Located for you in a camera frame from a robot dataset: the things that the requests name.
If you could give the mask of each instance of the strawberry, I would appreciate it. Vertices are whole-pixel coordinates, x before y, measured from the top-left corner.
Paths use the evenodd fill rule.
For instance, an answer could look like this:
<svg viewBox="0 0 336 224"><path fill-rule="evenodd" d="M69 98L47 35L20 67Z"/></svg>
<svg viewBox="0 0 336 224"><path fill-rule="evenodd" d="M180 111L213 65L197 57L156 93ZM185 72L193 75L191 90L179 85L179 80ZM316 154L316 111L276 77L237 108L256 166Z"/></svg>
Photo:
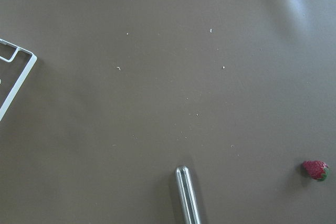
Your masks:
<svg viewBox="0 0 336 224"><path fill-rule="evenodd" d="M303 167L307 170L310 177L317 181L324 181L329 173L329 167L322 161L304 161Z"/></svg>

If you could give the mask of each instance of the silver cylindrical handle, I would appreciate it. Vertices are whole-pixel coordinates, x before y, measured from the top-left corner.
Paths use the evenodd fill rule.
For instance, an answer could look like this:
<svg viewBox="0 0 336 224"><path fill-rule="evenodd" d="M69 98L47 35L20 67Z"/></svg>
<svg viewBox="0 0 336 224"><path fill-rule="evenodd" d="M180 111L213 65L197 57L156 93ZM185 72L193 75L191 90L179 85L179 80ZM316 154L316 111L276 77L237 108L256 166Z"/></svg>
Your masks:
<svg viewBox="0 0 336 224"><path fill-rule="evenodd" d="M178 192L180 193L185 224L201 224L195 191L188 167L180 166L176 169L176 181Z"/></svg>

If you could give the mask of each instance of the metal tube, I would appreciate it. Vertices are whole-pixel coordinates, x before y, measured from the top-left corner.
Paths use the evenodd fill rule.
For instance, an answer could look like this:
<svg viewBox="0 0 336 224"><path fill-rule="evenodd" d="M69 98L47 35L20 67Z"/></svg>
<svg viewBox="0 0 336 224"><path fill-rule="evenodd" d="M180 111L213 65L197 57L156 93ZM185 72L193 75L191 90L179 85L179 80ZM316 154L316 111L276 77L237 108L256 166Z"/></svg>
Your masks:
<svg viewBox="0 0 336 224"><path fill-rule="evenodd" d="M196 203L195 191L188 167L176 169L176 181L184 215L185 224L201 224Z"/></svg>

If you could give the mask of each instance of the gray tabletop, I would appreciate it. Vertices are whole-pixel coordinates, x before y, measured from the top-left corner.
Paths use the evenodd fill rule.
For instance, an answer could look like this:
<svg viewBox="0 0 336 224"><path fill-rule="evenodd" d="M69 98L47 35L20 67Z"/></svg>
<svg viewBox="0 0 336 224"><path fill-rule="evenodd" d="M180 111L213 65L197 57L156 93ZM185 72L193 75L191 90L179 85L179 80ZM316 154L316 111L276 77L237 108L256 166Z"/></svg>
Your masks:
<svg viewBox="0 0 336 224"><path fill-rule="evenodd" d="M335 223L335 0L0 0L33 51L0 123L1 223Z"/></svg>

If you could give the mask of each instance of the white metal frame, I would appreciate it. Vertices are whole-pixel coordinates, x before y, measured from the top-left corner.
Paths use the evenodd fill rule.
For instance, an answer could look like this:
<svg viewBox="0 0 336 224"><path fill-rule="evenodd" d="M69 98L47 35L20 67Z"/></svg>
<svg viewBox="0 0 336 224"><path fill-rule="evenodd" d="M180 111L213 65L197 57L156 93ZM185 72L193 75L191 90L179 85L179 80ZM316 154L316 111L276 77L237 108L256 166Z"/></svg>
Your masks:
<svg viewBox="0 0 336 224"><path fill-rule="evenodd" d="M22 52L25 52L26 54L31 55L31 58L29 59L27 65L25 66L24 70L21 72L19 78L16 80L16 82L13 85L11 91L9 92L8 96L6 97L4 103L1 105L1 108L0 108L0 121L1 121L2 117L4 116L5 112L7 111L11 102L13 101L17 91L20 89L22 83L25 81L27 75L29 74L30 70L32 69L33 65L35 64L35 62L37 60L37 57L32 52L30 52L30 51L28 51L24 48L21 48L21 47L15 45L15 44L12 44L10 42L7 42L3 39L0 39L0 43L15 48L15 51L12 54L10 59L6 59L6 58L0 56L0 60L3 60L7 63L11 63L14 60L14 58L16 57L16 55L19 51L22 51Z"/></svg>

